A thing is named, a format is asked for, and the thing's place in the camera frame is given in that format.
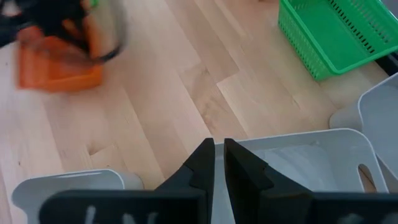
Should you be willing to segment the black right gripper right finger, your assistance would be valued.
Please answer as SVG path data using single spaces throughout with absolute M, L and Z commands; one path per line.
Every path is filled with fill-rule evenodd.
M 310 191 L 237 143 L 224 140 L 224 173 L 236 224 L 309 224 Z

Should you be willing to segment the black table frame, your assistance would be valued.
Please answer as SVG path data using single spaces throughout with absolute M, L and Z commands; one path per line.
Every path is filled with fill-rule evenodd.
M 376 63 L 389 75 L 398 72 L 398 52 L 393 52 L 376 60 Z

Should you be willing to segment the green plastic basket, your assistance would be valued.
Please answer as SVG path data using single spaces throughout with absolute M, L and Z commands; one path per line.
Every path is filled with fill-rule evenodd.
M 279 0 L 278 25 L 316 81 L 398 50 L 398 18 L 381 0 Z

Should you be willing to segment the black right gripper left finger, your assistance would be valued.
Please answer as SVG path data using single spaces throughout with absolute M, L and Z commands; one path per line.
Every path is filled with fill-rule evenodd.
M 215 184 L 215 142 L 205 138 L 180 168 L 155 190 L 199 189 L 206 192 L 206 224 L 211 224 Z

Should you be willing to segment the grey plastic bin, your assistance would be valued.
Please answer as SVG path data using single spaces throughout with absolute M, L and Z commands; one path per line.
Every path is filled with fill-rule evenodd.
M 398 195 L 389 193 L 373 147 L 360 132 L 330 129 L 236 142 L 309 189 L 309 224 L 398 224 Z M 236 224 L 224 142 L 215 153 L 211 224 Z
M 27 224 L 39 224 L 41 205 L 53 194 L 66 190 L 142 190 L 141 178 L 130 172 L 112 169 L 83 170 L 33 177 L 21 182 L 12 192 L 13 204 L 27 216 Z
M 351 128 L 373 145 L 388 189 L 398 193 L 398 72 L 336 111 L 330 128 Z

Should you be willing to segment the orange plastic basket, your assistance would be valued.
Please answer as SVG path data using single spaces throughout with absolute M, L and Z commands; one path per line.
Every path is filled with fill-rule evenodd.
M 103 66 L 92 58 L 100 52 L 99 30 L 92 16 L 83 19 L 89 54 L 54 35 L 44 36 L 37 26 L 17 33 L 16 85 L 20 89 L 49 92 L 80 91 L 103 80 Z

